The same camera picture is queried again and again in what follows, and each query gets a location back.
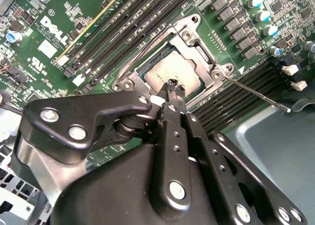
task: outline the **metal tool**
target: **metal tool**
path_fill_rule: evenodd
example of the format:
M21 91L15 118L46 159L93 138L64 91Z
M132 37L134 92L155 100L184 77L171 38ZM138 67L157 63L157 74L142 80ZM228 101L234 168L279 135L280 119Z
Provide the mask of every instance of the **metal tool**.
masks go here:
M31 102L10 165L54 205L51 225L307 224L224 134L206 134L184 98L169 80L151 99L118 92ZM87 170L89 152L133 137L142 144Z
M268 97L264 96L263 94L243 85L242 83L239 83L238 81L233 80L232 78L225 76L224 77L226 80L232 82L233 84L243 88L244 90L247 90L249 92L251 92L252 94L256 95L257 97L261 98L263 101L267 102L268 104L271 104L279 109L282 109L283 111L285 111L286 113L290 113L291 109L288 107L285 107L284 105L277 103L275 101L273 101L272 99L269 99Z

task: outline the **electrolytic capacitor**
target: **electrolytic capacitor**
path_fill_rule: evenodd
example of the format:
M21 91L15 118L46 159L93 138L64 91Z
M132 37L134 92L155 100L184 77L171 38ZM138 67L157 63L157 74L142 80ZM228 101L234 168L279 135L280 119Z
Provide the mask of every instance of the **electrolytic capacitor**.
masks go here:
M250 8L260 7L263 0L247 0L247 6Z
M17 43L22 41L23 36L21 33L19 32L14 32L14 31L9 31L6 35L5 35L5 39L6 41L8 41L9 43Z
M315 53L315 43L312 42L312 41L306 42L306 44L304 45L304 49L305 49L306 51Z
M276 46L272 46L270 49L269 49L269 53L274 56L274 57L279 57L281 56L282 54L282 49L279 49L278 47Z
M310 59L315 60L315 53L309 53L308 56Z
M266 25L263 30L264 35L275 36L278 33L278 27L272 25Z
M268 11L260 10L256 12L255 19L258 22L267 22L270 18L270 13Z

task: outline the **white connector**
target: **white connector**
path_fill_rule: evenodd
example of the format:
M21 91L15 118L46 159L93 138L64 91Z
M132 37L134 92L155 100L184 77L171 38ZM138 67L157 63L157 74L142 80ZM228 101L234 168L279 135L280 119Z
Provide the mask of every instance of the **white connector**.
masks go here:
M299 67L297 65L284 66L282 71L284 71L288 76L293 76L299 71Z
M298 83L292 82L291 86L297 91L303 91L305 88L307 88L307 83L306 81L299 81Z

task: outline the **motherboard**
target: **motherboard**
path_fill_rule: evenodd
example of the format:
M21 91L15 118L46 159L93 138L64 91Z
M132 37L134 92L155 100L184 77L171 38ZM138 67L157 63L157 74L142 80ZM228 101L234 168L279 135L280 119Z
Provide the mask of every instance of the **motherboard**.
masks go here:
M263 104L224 76L270 98L315 76L315 0L0 2L0 93L20 109L41 98L155 95L176 78L210 133Z

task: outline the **green circuit board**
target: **green circuit board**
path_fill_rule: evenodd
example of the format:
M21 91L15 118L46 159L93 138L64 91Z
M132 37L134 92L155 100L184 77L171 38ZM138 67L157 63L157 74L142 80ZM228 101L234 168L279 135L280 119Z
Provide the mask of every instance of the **green circuit board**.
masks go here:
M93 75L76 86L73 80L83 69L70 78L64 75L67 67L75 63L76 57L71 57L68 62L60 65L56 58L71 44L76 37L88 27L92 20L102 11L111 0L49 0L43 3L40 0L15 0L8 8L6 14L0 17L0 90L11 96L11 103L23 108L29 101L40 98L64 97L74 95L93 79ZM114 14L121 9L121 4L127 0L116 0L112 6L82 35L74 48L80 47L88 37L93 34L102 22L112 19ZM305 80L315 76L315 68L311 68L313 60L307 57L304 50L307 41L312 41L315 33L315 0L263 0L260 7L249 8L248 0L225 0L226 4L236 5L236 9L242 11L243 22L249 23L249 32L256 38L253 48L256 54L250 58L244 56L245 50L240 50L235 41L231 39L232 32L226 30L226 21L219 19L220 12L216 11L213 4L217 0L185 0L173 13L157 27L157 31L189 15L198 14L201 17L197 33L201 37L210 52L215 56L219 64L232 63L235 66L233 78L238 79L248 70L260 65L270 57L269 49L276 46L282 53L292 53L296 62L301 64ZM255 21L255 14L259 10L270 13L270 19L265 22ZM274 36L263 35L266 25L278 27L278 33ZM6 40L9 31L17 30L22 40L10 43ZM100 33L87 46L87 50L93 50L94 45L105 33ZM151 37L144 38L144 44L150 42ZM110 45L107 41L101 48L93 50L95 56L103 54ZM124 42L112 55L99 65L94 74L102 71L119 51L127 46ZM121 62L114 66L109 73L102 78L89 94L113 92L112 83L120 68L128 62L135 53L141 51L142 46L130 49L129 53L122 57ZM9 72L10 68L16 68L19 73ZM108 149L105 154L110 159L120 151L129 148L129 145L120 149Z

